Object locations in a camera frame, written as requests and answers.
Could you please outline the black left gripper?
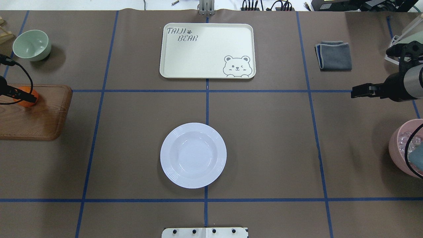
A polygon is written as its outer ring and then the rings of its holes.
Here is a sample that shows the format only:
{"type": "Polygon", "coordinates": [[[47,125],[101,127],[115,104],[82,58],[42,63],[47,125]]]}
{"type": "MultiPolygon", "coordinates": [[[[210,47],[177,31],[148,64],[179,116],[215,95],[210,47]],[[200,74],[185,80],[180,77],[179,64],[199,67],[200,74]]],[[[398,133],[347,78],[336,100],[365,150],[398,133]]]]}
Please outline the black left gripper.
{"type": "Polygon", "coordinates": [[[36,98],[31,94],[32,90],[29,93],[24,92],[16,87],[9,86],[6,79],[1,76],[0,77],[0,95],[7,96],[12,98],[14,101],[21,101],[26,100],[30,102],[35,102],[36,98]]]}

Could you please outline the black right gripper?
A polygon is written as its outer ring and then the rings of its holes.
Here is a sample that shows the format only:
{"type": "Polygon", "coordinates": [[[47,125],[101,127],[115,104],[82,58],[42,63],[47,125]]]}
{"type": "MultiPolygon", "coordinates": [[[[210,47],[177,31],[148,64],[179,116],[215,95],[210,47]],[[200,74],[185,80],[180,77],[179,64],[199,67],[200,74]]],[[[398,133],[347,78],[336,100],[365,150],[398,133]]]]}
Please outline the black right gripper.
{"type": "Polygon", "coordinates": [[[352,87],[351,98],[380,97],[397,102],[422,99],[422,49],[423,45],[418,41],[398,43],[388,48],[387,56],[399,58],[399,72],[390,75],[381,87],[373,83],[352,87]]]}

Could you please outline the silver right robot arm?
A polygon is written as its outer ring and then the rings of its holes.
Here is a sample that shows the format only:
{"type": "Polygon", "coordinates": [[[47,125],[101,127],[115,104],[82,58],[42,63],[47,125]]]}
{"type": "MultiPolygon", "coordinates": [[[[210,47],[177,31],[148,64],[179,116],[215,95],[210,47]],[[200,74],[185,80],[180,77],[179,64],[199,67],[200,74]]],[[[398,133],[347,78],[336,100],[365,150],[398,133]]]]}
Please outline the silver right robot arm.
{"type": "Polygon", "coordinates": [[[399,72],[391,74],[383,83],[364,83],[352,88],[351,98],[369,97],[396,102],[422,99],[423,45],[418,41],[398,43],[386,50],[387,56],[399,58],[399,72]]]}

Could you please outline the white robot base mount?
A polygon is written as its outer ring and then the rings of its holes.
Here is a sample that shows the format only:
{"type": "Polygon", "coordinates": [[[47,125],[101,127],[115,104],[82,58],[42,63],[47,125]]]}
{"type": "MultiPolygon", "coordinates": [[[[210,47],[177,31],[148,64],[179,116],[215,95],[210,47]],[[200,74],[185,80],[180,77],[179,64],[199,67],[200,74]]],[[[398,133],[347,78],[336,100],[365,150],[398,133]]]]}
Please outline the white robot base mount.
{"type": "Polygon", "coordinates": [[[162,238],[249,238],[244,227],[186,227],[166,228],[162,238]]]}

